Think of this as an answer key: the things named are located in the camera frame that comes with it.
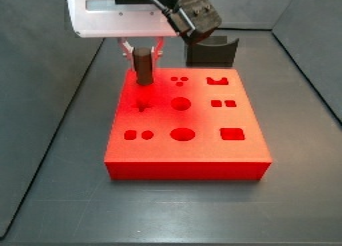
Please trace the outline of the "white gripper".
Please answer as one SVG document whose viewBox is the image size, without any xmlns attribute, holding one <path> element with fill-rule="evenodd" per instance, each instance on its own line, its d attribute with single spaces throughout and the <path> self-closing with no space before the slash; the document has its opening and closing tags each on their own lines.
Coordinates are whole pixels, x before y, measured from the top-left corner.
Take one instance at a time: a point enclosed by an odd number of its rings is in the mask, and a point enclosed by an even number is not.
<svg viewBox="0 0 342 246">
<path fill-rule="evenodd" d="M 122 56 L 133 66 L 133 47 L 124 37 L 156 37 L 152 67 L 162 56 L 162 36 L 176 36 L 166 17 L 174 0 L 65 0 L 73 31 L 82 38 L 120 37 Z"/>
</svg>

